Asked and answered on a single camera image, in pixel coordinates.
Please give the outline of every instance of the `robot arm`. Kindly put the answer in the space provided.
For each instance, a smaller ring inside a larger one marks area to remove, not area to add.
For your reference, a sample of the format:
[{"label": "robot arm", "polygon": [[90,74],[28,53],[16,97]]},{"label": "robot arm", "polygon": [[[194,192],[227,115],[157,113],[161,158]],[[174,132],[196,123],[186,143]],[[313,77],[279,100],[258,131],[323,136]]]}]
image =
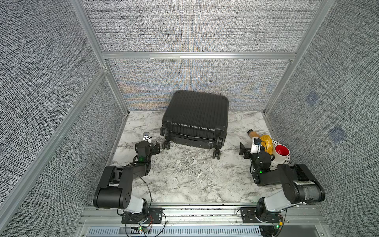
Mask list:
[{"label": "robot arm", "polygon": [[250,172],[258,186],[281,184],[283,188],[259,199],[255,210],[259,221],[275,219],[280,212],[299,203],[322,202],[325,199],[324,189],[306,165],[277,165],[276,170],[270,171],[271,156],[259,138],[253,138],[252,148],[240,143],[240,155],[250,159]]},{"label": "robot arm", "polygon": [[137,155],[133,163],[124,167],[107,166],[101,176],[94,195],[94,206],[123,209],[129,213],[147,212],[145,199],[132,195],[133,179],[148,175],[151,156],[159,154],[159,143],[141,141],[135,145]]},{"label": "robot arm", "polygon": [[282,184],[282,190],[265,198],[260,198],[255,214],[260,221],[268,221],[283,210],[300,203],[322,202],[325,192],[306,165],[278,165],[276,172],[267,172],[272,182]]}]

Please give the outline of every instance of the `textured gray panel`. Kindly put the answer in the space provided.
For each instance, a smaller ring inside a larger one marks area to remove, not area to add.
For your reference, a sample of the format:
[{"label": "textured gray panel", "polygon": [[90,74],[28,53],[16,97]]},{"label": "textured gray panel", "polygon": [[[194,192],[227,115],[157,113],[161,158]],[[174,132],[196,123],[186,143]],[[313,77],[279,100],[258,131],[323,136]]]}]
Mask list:
[{"label": "textured gray panel", "polygon": [[221,94],[229,110],[263,110],[287,60],[109,60],[130,110],[165,110],[176,90]]},{"label": "textured gray panel", "polygon": [[99,66],[68,0],[0,6],[1,204]]},{"label": "textured gray panel", "polygon": [[73,236],[123,116],[103,79],[1,237]]},{"label": "textured gray panel", "polygon": [[321,0],[83,0],[104,51],[294,52]]},{"label": "textured gray panel", "polygon": [[377,236],[379,4],[338,0],[269,114],[326,191],[334,237]]}]

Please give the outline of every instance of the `yellow object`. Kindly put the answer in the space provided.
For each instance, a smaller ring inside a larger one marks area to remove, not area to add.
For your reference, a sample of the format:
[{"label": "yellow object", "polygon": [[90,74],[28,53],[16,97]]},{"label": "yellow object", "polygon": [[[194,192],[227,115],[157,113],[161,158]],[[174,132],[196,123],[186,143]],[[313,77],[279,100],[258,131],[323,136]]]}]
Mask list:
[{"label": "yellow object", "polygon": [[253,130],[249,130],[248,134],[250,138],[259,137],[259,134],[257,132],[254,132]]},{"label": "yellow object", "polygon": [[260,137],[262,140],[262,146],[265,147],[265,151],[272,155],[273,154],[273,141],[271,140],[271,137],[269,135],[263,135]]}]

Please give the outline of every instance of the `metal extrusion bar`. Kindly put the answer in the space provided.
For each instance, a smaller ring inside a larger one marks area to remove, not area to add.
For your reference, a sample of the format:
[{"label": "metal extrusion bar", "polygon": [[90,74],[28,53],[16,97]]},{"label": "metal extrusion bar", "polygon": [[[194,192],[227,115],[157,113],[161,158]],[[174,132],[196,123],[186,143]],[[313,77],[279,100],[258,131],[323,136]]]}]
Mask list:
[{"label": "metal extrusion bar", "polygon": [[[243,223],[237,216],[241,207],[255,207],[255,203],[153,203],[161,207],[166,216],[167,226],[264,226],[272,223]],[[105,226],[120,227],[121,217],[115,209],[85,207],[78,224],[77,236],[86,234],[88,228]],[[320,210],[313,205],[289,208],[286,225],[327,225]]]},{"label": "metal extrusion bar", "polygon": [[103,52],[103,59],[295,59],[296,53],[271,52]]},{"label": "metal extrusion bar", "polygon": [[268,119],[268,117],[265,115],[265,113],[262,113],[262,116],[263,116],[263,119],[266,123],[266,126],[268,128],[268,131],[270,132],[270,135],[271,135],[271,138],[274,139],[274,140],[278,140],[278,136],[276,135],[271,123],[270,123],[270,120]]},{"label": "metal extrusion bar", "polygon": [[116,78],[114,77],[114,74],[111,70],[111,67],[109,66],[109,63],[105,60],[105,67],[109,71],[109,73],[106,75],[106,78],[108,80],[109,86],[111,87],[114,97],[117,100],[117,103],[119,104],[122,112],[127,115],[129,114],[129,109],[126,106],[125,99],[122,96],[121,90],[117,84]]},{"label": "metal extrusion bar", "polygon": [[6,225],[11,220],[18,207],[21,205],[25,196],[29,193],[30,189],[37,181],[39,175],[42,173],[50,158],[53,156],[56,149],[65,138],[67,132],[70,130],[78,118],[84,106],[86,106],[87,102],[95,92],[97,86],[104,78],[105,73],[105,68],[101,69],[97,73],[96,77],[88,85],[87,89],[82,93],[81,97],[73,106],[73,108],[68,112],[67,116],[63,119],[62,123],[59,125],[50,140],[45,144],[45,146],[37,155],[36,159],[15,185],[12,192],[4,200],[3,204],[0,207],[0,234],[4,231]]},{"label": "metal extrusion bar", "polygon": [[118,145],[118,142],[120,141],[121,139],[121,136],[122,136],[122,132],[124,131],[124,128],[125,128],[125,124],[126,124],[126,121],[128,119],[128,115],[125,115],[122,120],[121,120],[121,125],[120,125],[120,128],[119,128],[119,131],[117,133],[117,137],[116,137],[116,140],[114,141],[113,143],[113,147],[112,147],[112,150],[111,150],[111,153],[109,154],[109,158],[108,158],[108,161],[106,163],[106,165],[111,165],[111,162],[113,160],[113,156],[116,152],[116,149],[117,149],[117,145]]},{"label": "metal extrusion bar", "polygon": [[316,12],[315,17],[313,18],[307,32],[305,33],[302,39],[302,42],[299,45],[299,48],[296,52],[296,58],[292,62],[290,62],[289,66],[287,67],[286,71],[284,72],[282,78],[280,79],[279,83],[277,84],[273,93],[271,94],[270,99],[267,102],[265,108],[266,115],[268,115],[271,112],[271,109],[273,108],[275,102],[282,93],[284,87],[286,86],[288,80],[292,76],[292,73],[295,71],[297,65],[301,61],[302,56],[306,52],[309,44],[311,43],[313,37],[316,35],[317,30],[321,26],[322,22],[324,21],[326,15],[328,14],[330,8],[333,6],[334,2],[335,0],[323,0],[323,2],[321,3],[320,8]]},{"label": "metal extrusion bar", "polygon": [[84,30],[87,38],[88,38],[88,41],[91,44],[92,49],[95,53],[95,56],[96,56],[97,60],[99,61],[99,64],[102,67],[106,67],[108,72],[109,72],[109,75],[107,75],[106,78],[107,78],[108,83],[111,87],[111,90],[113,91],[113,94],[114,94],[114,96],[115,96],[115,98],[116,98],[116,100],[120,106],[121,111],[126,115],[129,112],[129,109],[127,108],[127,105],[125,103],[124,98],[122,97],[120,88],[117,85],[117,81],[114,78],[114,75],[111,71],[111,68],[109,67],[109,65],[107,65],[106,61],[103,59],[103,57],[101,55],[102,50],[101,50],[100,43],[96,37],[95,31],[92,28],[91,23],[89,22],[89,18],[88,18],[87,13],[84,9],[84,6],[83,6],[81,0],[70,0],[70,2],[71,2],[72,7],[74,8],[76,15],[79,18],[79,22],[83,27],[83,30]]}]

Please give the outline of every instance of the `vent grille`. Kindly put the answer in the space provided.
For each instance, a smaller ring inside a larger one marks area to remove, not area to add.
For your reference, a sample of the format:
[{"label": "vent grille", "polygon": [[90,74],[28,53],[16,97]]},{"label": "vent grille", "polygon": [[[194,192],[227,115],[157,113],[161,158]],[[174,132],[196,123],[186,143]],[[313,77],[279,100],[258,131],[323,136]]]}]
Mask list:
[{"label": "vent grille", "polygon": [[87,236],[118,235],[119,227],[91,227]]},{"label": "vent grille", "polygon": [[[163,226],[153,226],[149,235],[155,236]],[[126,236],[123,227],[91,227],[87,237]],[[130,236],[144,236],[142,232],[131,229]],[[160,236],[259,236],[259,226],[166,226]]]}]

